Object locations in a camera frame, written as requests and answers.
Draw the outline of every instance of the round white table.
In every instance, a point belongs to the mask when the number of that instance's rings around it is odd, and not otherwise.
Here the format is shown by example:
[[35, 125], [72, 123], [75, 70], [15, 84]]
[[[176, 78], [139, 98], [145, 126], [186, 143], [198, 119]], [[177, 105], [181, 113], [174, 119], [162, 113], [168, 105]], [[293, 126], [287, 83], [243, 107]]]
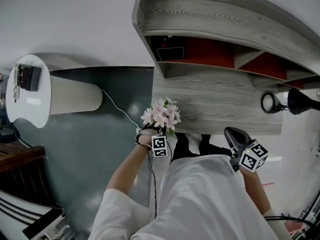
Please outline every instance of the round white table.
[[15, 70], [11, 71], [5, 95], [6, 111], [11, 122], [24, 118], [42, 128], [50, 115], [94, 111], [101, 106], [103, 93], [97, 85], [51, 76], [46, 64], [35, 55], [26, 55], [17, 64], [39, 67], [41, 74], [38, 91], [20, 88], [15, 102]]

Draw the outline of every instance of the white wall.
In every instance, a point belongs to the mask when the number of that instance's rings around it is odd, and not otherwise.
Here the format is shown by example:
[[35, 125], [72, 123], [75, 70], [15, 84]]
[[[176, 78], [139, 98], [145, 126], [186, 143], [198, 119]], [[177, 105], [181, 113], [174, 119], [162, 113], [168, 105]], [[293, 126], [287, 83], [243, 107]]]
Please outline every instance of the white wall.
[[[136, 34], [135, 0], [0, 0], [0, 68], [30, 53], [81, 57], [88, 66], [153, 66]], [[269, 0], [320, 35], [320, 0]]]

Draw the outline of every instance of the white cable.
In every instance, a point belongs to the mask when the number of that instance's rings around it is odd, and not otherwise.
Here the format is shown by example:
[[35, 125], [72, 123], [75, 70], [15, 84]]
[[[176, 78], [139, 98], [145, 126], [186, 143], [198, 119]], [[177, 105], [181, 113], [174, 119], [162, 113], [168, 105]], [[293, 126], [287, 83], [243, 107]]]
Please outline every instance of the white cable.
[[141, 128], [141, 127], [139, 126], [139, 124], [137, 124], [135, 121], [133, 121], [133, 120], [131, 119], [131, 117], [130, 117], [126, 112], [124, 112], [121, 108], [118, 108], [118, 106], [116, 105], [116, 103], [114, 102], [114, 100], [109, 96], [109, 94], [108, 94], [105, 90], [103, 90], [103, 89], [101, 89], [101, 90], [105, 93], [105, 95], [107, 95], [107, 96], [109, 97], [109, 99], [112, 101], [113, 105], [115, 106], [115, 108], [116, 108], [117, 110], [120, 110], [122, 113], [124, 113], [124, 114], [129, 118], [129, 120], [130, 120], [132, 123], [134, 123], [134, 124], [136, 125], [136, 127], [138, 127], [138, 129]]

